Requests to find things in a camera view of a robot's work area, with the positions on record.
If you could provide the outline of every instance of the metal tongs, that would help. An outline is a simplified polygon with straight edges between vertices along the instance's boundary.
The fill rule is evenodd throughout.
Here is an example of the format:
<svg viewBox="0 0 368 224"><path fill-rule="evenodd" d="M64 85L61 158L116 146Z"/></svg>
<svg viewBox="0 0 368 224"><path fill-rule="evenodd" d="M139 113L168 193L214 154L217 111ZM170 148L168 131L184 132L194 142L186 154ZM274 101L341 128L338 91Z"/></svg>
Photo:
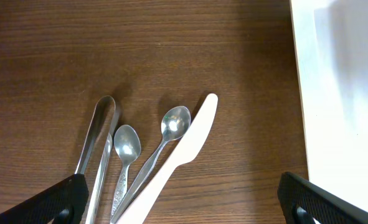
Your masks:
<svg viewBox="0 0 368 224"><path fill-rule="evenodd" d="M99 164L97 177L95 179L94 188L92 190L90 206L88 207L87 218L85 220L86 224L93 224L97 215L103 183L106 176L106 170L108 168L110 152L113 147L113 135L116 131L117 122L121 114L120 107L116 105L115 100L111 96L103 96L99 99L97 105L95 106L90 127L88 128L87 136L85 138L82 155L80 156L80 160L75 171L75 174L84 174L91 153L93 151L95 140L100 134L102 124L106 118L106 109L108 108L108 105L110 103L113 103L115 111L113 113L108 137L106 139L105 147L103 148L101 162Z"/></svg>

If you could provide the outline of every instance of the knife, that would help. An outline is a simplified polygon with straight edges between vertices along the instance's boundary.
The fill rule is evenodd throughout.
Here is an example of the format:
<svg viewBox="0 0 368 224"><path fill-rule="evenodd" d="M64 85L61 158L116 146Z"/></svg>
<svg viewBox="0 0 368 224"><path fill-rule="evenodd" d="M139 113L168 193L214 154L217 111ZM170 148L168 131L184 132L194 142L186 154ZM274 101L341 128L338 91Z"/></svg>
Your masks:
<svg viewBox="0 0 368 224"><path fill-rule="evenodd" d="M202 149L213 124L215 112L217 111L217 102L218 97L216 94L211 93L207 95L188 131L158 173L121 217L118 217L118 215L112 217L111 224L137 224L145 221L146 216L174 170L178 166L194 160Z"/></svg>

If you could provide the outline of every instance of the black object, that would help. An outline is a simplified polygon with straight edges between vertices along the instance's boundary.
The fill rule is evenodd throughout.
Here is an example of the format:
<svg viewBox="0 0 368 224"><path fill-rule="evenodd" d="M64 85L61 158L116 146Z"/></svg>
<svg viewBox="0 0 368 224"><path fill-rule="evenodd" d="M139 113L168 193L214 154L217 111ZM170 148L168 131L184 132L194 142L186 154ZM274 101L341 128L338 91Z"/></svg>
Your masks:
<svg viewBox="0 0 368 224"><path fill-rule="evenodd" d="M287 224L315 224L314 218L322 224L368 224L367 212L290 172L281 176L278 198Z"/></svg>
<svg viewBox="0 0 368 224"><path fill-rule="evenodd" d="M88 200L83 174L74 174L0 214L0 224L79 224Z"/></svg>

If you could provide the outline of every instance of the wooden table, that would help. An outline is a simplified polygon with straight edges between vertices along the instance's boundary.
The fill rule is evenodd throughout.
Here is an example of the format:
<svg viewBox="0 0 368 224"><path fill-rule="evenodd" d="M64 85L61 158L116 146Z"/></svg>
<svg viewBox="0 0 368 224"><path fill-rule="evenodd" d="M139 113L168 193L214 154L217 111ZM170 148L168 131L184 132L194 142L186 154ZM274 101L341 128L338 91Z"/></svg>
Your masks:
<svg viewBox="0 0 368 224"><path fill-rule="evenodd" d="M219 96L209 137L146 223L284 223L280 174L307 177L289 1L0 0L0 213L74 172L101 96L141 139L131 184L163 114L194 111L207 92ZM113 153L97 223L109 221L120 169Z"/></svg>

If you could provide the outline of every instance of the metal spoon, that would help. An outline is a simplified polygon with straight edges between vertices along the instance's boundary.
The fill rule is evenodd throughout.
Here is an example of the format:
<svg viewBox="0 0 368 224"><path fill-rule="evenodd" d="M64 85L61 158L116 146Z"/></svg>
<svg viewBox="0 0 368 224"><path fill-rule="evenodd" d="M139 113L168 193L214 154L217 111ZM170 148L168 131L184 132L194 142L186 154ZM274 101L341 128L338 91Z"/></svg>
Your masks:
<svg viewBox="0 0 368 224"><path fill-rule="evenodd" d="M121 168L120 177L116 184L110 217L116 212L117 206L119 206L127 192L128 168L141 154L139 137L130 125L125 124L117 129L113 143L123 163L123 167Z"/></svg>
<svg viewBox="0 0 368 224"><path fill-rule="evenodd" d="M123 198L115 214L112 216L110 223L116 223L119 217L123 214L124 210L135 196L135 193L152 172L154 166L156 165L156 161L158 160L160 152L165 147L165 145L169 141L177 140L183 137L185 132L188 130L190 124L191 114L188 108L186 108L185 106L177 106L169 110L166 115L164 115L161 121L161 133L163 135L162 141L156 151L145 162L144 166L139 171L126 196Z"/></svg>

